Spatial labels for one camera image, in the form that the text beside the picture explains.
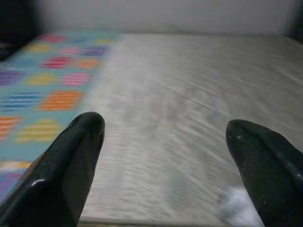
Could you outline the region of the black bag white print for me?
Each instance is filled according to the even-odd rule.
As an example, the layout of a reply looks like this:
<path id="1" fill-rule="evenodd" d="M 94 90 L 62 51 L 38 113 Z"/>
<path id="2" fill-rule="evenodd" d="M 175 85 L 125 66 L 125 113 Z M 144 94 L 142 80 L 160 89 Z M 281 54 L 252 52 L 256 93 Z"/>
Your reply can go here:
<path id="1" fill-rule="evenodd" d="M 41 33 L 36 0 L 0 0 L 0 62 Z"/>

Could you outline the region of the white crumpled cloth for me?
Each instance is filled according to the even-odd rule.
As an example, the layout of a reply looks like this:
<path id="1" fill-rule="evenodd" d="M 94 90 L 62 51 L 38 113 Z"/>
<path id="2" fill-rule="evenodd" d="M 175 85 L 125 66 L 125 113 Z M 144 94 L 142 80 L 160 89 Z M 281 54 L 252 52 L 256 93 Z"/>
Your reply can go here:
<path id="1" fill-rule="evenodd" d="M 228 187 L 221 194 L 219 218 L 231 227 L 265 227 L 242 186 Z"/>

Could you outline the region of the grey quilted mattress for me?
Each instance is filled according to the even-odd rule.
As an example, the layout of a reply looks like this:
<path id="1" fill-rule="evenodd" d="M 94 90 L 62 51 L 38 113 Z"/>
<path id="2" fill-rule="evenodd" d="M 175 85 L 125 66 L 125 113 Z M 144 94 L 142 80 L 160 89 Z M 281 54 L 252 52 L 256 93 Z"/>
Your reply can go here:
<path id="1" fill-rule="evenodd" d="M 82 111 L 106 122 L 82 220 L 225 227 L 218 198 L 241 184 L 228 121 L 266 126 L 303 151 L 303 44 L 125 34 Z"/>

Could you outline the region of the teal patterned towel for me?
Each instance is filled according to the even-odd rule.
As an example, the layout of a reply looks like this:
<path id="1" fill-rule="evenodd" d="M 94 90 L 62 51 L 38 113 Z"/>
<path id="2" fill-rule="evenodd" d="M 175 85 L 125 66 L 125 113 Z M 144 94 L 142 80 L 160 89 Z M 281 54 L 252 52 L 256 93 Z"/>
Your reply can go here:
<path id="1" fill-rule="evenodd" d="M 0 63 L 0 203 L 75 118 L 118 37 L 57 31 Z"/>

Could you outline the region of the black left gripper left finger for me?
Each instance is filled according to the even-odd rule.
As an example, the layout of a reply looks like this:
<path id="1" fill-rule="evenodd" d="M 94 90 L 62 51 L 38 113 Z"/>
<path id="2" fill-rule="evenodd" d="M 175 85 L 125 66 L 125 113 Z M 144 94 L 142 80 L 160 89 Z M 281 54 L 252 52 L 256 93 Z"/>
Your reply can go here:
<path id="1" fill-rule="evenodd" d="M 104 137 L 100 114 L 78 115 L 0 204 L 0 227 L 77 227 Z"/>

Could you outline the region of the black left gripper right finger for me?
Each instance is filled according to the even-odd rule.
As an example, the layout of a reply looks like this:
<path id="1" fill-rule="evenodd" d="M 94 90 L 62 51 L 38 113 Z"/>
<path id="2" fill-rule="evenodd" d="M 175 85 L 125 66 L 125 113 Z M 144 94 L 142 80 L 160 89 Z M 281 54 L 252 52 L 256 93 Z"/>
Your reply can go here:
<path id="1" fill-rule="evenodd" d="M 303 227 L 303 153 L 280 133 L 239 119 L 228 122 L 226 143 L 265 227 Z"/>

